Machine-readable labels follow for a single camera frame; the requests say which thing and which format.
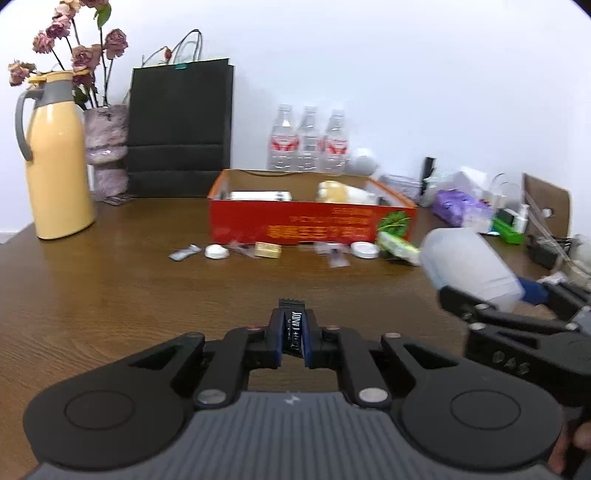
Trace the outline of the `yellow white plush toy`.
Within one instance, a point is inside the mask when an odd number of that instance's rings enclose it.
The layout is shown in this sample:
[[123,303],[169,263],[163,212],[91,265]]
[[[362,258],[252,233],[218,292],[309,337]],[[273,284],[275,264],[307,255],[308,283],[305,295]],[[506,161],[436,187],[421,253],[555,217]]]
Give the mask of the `yellow white plush toy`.
[[326,180],[318,184],[317,201],[331,204],[377,205],[377,195],[362,188]]

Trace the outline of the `pink textured flower vase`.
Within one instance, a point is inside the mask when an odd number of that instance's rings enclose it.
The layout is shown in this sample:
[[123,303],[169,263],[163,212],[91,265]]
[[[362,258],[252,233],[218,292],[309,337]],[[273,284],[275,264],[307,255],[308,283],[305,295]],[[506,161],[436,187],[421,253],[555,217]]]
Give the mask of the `pink textured flower vase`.
[[127,155],[128,109],[124,104],[87,110],[84,113],[85,157],[93,168],[93,190],[109,198],[127,190],[123,166]]

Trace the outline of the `white translucent plastic bottle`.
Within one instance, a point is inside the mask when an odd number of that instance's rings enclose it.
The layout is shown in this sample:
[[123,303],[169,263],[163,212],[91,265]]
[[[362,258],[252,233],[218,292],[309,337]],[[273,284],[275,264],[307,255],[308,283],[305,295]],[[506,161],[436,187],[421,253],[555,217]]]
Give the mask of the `white translucent plastic bottle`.
[[525,295],[517,276],[480,234],[439,228],[422,241],[420,262],[437,290],[453,287],[511,312]]

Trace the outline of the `red cardboard box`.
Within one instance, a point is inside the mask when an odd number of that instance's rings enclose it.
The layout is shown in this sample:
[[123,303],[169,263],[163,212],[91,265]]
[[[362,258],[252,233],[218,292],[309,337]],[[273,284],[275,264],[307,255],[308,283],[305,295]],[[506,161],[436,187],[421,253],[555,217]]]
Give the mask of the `red cardboard box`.
[[[318,184],[338,181],[377,195],[377,205],[317,201]],[[290,202],[231,201],[232,191],[288,191]],[[208,193],[209,224],[214,242],[373,242],[380,231],[409,239],[416,204],[379,181],[365,176],[319,172],[271,172],[226,169]]]

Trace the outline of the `white round speaker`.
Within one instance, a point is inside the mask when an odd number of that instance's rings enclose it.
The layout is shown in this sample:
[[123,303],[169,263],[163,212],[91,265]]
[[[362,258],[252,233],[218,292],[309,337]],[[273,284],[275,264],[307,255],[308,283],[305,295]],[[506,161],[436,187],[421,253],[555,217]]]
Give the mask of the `white round speaker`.
[[349,156],[346,172],[351,175],[370,177],[379,167],[375,153],[369,148],[356,148]]

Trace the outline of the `small black sachet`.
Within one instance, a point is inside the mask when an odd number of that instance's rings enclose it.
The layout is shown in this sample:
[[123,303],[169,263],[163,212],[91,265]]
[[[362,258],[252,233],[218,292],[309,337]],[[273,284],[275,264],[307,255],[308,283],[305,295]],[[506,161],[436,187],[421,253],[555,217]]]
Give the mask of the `small black sachet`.
[[307,323],[304,302],[293,299],[280,299],[279,310],[281,351],[283,354],[303,358],[304,326]]

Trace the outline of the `left water bottle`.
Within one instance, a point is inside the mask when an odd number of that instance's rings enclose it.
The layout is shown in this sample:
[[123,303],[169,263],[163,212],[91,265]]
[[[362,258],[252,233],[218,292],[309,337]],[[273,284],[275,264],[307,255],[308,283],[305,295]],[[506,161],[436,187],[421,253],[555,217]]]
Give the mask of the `left water bottle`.
[[294,130],[293,107],[280,105],[270,131],[266,168],[290,171],[297,155],[298,137]]

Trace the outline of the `white device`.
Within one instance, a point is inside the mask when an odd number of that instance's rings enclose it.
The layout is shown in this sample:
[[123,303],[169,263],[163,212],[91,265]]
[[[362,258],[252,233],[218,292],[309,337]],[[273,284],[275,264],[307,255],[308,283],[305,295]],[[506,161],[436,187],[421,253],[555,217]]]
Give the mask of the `white device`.
[[269,202],[290,202],[293,200],[288,191],[232,191],[228,195],[231,201],[269,201]]

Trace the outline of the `right water bottle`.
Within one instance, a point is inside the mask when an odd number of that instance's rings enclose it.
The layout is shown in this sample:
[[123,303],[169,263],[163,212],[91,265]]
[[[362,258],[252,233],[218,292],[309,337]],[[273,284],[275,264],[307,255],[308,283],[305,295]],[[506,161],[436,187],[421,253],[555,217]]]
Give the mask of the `right water bottle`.
[[324,140],[322,140],[322,172],[335,174],[344,172],[348,155],[349,137],[346,134],[345,112],[335,110],[329,118]]

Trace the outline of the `water bottle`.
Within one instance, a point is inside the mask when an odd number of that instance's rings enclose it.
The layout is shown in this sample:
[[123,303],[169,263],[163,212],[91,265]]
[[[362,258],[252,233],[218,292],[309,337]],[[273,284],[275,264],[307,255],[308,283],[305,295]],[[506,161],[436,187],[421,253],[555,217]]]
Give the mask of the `water bottle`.
[[322,172],[335,174],[344,172],[348,155],[349,137],[346,134],[345,112],[335,110],[329,118],[324,140],[322,140]]
[[318,168],[321,154],[321,134],[317,128],[317,108],[305,107],[303,118],[297,128],[298,171],[312,171]]
[[266,168],[290,171],[297,155],[298,137],[294,130],[293,107],[280,105],[270,131]]

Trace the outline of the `yellow small packet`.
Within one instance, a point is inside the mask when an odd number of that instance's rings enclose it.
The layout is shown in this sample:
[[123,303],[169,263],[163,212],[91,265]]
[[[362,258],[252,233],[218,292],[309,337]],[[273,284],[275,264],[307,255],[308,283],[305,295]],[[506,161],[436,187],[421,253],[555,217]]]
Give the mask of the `yellow small packet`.
[[267,242],[256,242],[254,255],[259,258],[278,259],[281,255],[281,246]]

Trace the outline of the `brown cardboard piece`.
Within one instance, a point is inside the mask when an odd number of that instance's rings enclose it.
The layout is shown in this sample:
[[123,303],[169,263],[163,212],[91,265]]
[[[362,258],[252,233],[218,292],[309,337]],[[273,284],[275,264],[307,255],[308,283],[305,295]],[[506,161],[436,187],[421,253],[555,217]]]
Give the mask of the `brown cardboard piece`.
[[555,237],[568,237],[571,220],[571,195],[562,187],[524,173],[523,195],[530,206],[530,217],[543,220]]

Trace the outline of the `white tin box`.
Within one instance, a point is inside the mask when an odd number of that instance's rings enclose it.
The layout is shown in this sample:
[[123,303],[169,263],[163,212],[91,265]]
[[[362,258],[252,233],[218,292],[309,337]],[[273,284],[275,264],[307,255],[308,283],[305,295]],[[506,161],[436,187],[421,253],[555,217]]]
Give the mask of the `white tin box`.
[[422,183],[419,180],[391,174],[383,174],[379,181],[413,202],[417,203],[421,196]]

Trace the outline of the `black paper gift bag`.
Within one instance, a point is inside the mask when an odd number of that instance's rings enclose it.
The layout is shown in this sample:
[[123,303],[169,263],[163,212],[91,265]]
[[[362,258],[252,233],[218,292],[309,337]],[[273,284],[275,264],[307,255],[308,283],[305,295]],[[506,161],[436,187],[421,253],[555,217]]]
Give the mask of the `black paper gift bag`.
[[184,36],[164,62],[131,77],[127,192],[145,198],[207,197],[230,166],[233,66],[228,58],[201,58],[204,36],[193,29],[192,55],[179,55]]

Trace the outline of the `white round lid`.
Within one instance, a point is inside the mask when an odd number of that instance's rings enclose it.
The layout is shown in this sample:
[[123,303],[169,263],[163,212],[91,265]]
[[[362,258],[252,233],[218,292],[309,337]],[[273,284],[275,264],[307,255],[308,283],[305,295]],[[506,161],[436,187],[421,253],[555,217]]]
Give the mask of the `white round lid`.
[[358,241],[353,242],[349,248],[353,256],[363,260],[376,259],[380,256],[380,248],[375,243]]
[[219,244],[211,244],[207,245],[204,249],[204,256],[207,259],[211,260],[222,260],[228,258],[229,250],[228,248],[219,245]]

